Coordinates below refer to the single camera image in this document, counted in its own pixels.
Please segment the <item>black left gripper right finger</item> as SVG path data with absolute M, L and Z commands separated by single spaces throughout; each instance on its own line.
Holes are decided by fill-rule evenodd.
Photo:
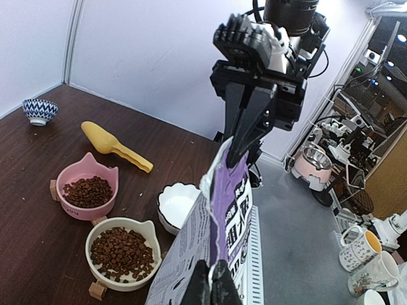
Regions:
M 219 260 L 210 269 L 210 304 L 242 305 L 228 263 Z

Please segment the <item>yellow plastic scoop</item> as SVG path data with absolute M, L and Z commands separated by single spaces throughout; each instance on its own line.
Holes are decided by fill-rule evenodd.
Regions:
M 153 164 L 150 161 L 124 146 L 114 135 L 96 123 L 84 121 L 81 124 L 81 129 L 99 153 L 115 153 L 146 173 L 152 171 Z

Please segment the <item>purple pet food bag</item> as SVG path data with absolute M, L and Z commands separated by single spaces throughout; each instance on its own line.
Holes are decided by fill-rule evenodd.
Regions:
M 252 187 L 244 155 L 234 168 L 226 157 L 231 139 L 220 147 L 200 181 L 200 194 L 164 258 L 148 292 L 146 304 L 183 304 L 183 296 L 199 260 L 210 269 L 228 263 L 238 290 L 247 264 L 252 224 Z

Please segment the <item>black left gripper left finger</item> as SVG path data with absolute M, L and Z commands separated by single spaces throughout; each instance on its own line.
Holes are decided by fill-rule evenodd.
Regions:
M 210 288 L 208 282 L 209 268 L 204 260 L 199 260 L 193 270 L 187 289 L 183 296 L 183 304 L 210 304 Z

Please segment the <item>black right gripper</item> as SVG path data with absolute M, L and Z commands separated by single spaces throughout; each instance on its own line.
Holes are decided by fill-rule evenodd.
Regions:
M 292 130 L 307 89 L 306 79 L 271 70 L 255 75 L 225 60 L 215 63 L 210 81 L 216 95 L 225 101 L 224 139 L 233 136 L 226 158 L 228 168 L 234 168 L 271 131 L 275 117 L 277 128 Z M 275 90 L 267 90 L 273 85 L 277 85 L 277 96 Z

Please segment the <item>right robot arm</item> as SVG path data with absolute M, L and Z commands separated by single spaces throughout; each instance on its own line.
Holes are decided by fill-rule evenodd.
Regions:
M 213 36 L 223 54 L 210 81 L 225 102 L 223 138 L 231 140 L 226 165 L 254 164 L 261 139 L 299 120 L 307 81 L 329 32 L 317 1 L 267 1 L 231 15 Z

